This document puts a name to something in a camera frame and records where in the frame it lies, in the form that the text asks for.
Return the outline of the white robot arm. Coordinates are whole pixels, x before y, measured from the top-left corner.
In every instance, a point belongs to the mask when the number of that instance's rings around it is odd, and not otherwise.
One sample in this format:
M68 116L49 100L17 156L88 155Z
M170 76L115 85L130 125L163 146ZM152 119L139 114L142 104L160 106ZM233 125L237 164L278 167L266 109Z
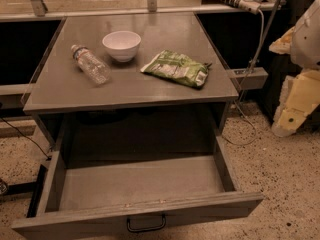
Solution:
M315 0L269 50L289 54L291 62L302 68L296 77L285 78L272 124L276 136L287 137L320 105L320 0Z

